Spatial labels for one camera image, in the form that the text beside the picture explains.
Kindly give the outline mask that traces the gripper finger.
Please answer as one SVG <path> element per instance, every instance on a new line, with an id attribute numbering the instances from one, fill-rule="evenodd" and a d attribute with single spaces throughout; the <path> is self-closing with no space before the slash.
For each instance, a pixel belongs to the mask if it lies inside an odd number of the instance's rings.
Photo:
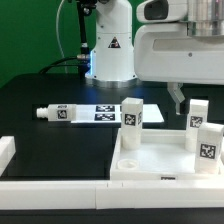
<path id="1" fill-rule="evenodd" d="M 177 83 L 177 82 L 168 82 L 167 83 L 167 90 L 175 102 L 175 110 L 176 114 L 180 115 L 183 103 L 185 101 L 185 97 L 181 91 L 183 84 L 182 83 Z"/>

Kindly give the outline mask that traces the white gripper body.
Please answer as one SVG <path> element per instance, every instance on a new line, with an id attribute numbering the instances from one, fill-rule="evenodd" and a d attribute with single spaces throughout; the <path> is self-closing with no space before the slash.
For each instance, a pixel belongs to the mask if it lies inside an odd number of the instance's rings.
<path id="1" fill-rule="evenodd" d="M 144 0 L 136 16 L 141 80 L 224 84 L 224 0 Z"/>

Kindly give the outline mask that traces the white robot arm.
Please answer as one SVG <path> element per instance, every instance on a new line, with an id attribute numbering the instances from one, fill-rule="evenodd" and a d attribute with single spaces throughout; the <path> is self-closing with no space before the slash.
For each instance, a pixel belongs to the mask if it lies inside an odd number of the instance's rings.
<path id="1" fill-rule="evenodd" d="M 224 85 L 224 0 L 98 0 L 87 80 L 119 88 L 165 82 L 185 110 L 185 83 Z"/>

